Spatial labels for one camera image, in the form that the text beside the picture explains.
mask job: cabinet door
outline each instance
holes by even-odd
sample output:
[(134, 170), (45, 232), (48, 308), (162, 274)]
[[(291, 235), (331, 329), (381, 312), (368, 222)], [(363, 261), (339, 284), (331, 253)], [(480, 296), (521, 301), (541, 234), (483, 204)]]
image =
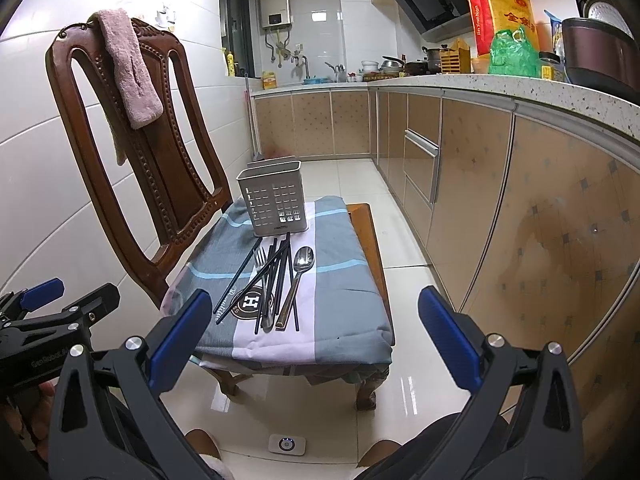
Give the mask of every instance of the cabinet door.
[(378, 165), (389, 178), (389, 94), (378, 92)]
[(471, 285), (494, 221), (510, 128), (510, 112), (444, 99), (427, 252), (455, 308)]
[(291, 95), (255, 100), (262, 154), (277, 158), (296, 154)]
[(638, 173), (517, 117), (500, 214), (465, 311), (513, 345), (558, 341), (571, 355), (640, 258), (639, 201)]
[(400, 202), (404, 199), (404, 132), (407, 94), (389, 93), (389, 186)]
[(431, 227), (431, 209), (409, 179), (405, 183), (403, 205), (406, 215), (420, 237), (420, 244), (426, 247)]
[(434, 153), (428, 152), (420, 144), (411, 140), (410, 137), (404, 138), (404, 172), (414, 181), (420, 192), (431, 199), (435, 157)]
[(429, 139), (440, 142), (440, 98), (409, 94), (409, 129)]
[(376, 93), (369, 92), (369, 152), (374, 161), (378, 161), (378, 108)]
[(329, 92), (293, 96), (296, 155), (333, 155), (334, 132)]
[(369, 93), (331, 92), (334, 110), (335, 153), (369, 153)]

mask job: wooden chair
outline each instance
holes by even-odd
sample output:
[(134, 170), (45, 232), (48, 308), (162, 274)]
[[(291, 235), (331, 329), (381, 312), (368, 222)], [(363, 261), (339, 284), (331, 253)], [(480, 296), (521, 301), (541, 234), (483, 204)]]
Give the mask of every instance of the wooden chair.
[[(111, 246), (127, 273), (159, 308), (168, 290), (166, 282), (185, 250), (219, 210), (232, 204), (228, 181), (213, 148), (198, 100), (184, 47), (171, 33), (132, 19), (143, 59), (162, 99), (162, 116), (139, 130), (129, 124), (113, 77), (113, 61), (107, 53), (98, 22), (76, 23), (61, 30), (46, 54), (47, 74), (60, 110), (82, 178)], [(148, 259), (126, 223), (100, 159), (71, 62), (82, 67), (107, 115), (114, 133), (136, 175), (158, 233), (160, 248)], [(184, 102), (193, 135), (212, 177), (214, 191), (204, 185), (187, 153), (175, 118), (169, 85), (169, 60), (173, 62), (178, 90)], [(378, 243), (368, 205), (350, 206), (358, 237), (390, 317)], [(249, 376), (207, 370), (220, 382), (223, 393), (233, 396), (237, 384)], [(358, 393), (359, 409), (375, 407), (374, 389), (384, 377), (363, 383)]]

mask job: fork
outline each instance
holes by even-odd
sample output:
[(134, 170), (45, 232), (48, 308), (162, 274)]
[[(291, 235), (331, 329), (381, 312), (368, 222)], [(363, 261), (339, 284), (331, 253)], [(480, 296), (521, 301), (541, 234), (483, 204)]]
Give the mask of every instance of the fork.
[[(264, 267), (264, 265), (267, 263), (267, 254), (264, 252), (264, 248), (259, 247), (255, 250), (254, 253), (254, 260), (255, 260), (255, 271), (256, 272), (260, 272), (262, 270), (262, 268)], [(269, 304), (269, 299), (265, 297), (266, 294), (266, 289), (267, 289), (267, 279), (265, 276), (262, 277), (262, 290), (260, 292), (260, 301), (258, 302), (258, 318), (260, 318), (260, 316), (262, 315), (262, 311), (264, 310), (264, 305), (265, 303), (267, 304), (267, 311), (269, 309), (268, 304)], [(264, 329), (264, 326), (266, 324), (266, 318), (267, 316), (262, 318), (262, 328)]]

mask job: hand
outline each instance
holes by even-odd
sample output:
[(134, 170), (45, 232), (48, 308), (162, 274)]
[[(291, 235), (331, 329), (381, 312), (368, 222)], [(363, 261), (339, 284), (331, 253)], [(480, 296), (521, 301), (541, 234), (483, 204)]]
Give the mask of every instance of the hand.
[[(51, 407), (55, 388), (51, 383), (42, 383), (40, 386), (40, 402), (31, 415), (31, 431), (38, 440), (36, 451), (45, 462), (49, 460), (49, 424), (51, 422)], [(22, 417), (15, 408), (2, 405), (0, 411), (4, 415), (9, 427), (16, 435), (21, 435), (24, 429)]]

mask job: silver spoon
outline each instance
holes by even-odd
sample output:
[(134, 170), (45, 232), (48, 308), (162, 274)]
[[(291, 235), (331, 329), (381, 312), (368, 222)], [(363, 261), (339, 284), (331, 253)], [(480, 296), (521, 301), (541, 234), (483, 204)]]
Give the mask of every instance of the silver spoon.
[(296, 276), (293, 278), (293, 282), (291, 282), (291, 289), (287, 294), (287, 298), (284, 300), (280, 316), (278, 316), (278, 320), (276, 321), (276, 330), (284, 330), (287, 327), (293, 299), (298, 292), (300, 278), (302, 278), (302, 274), (314, 266), (314, 260), (314, 250), (311, 247), (300, 247), (298, 249), (296, 257), (293, 259), (293, 270), (296, 271)]

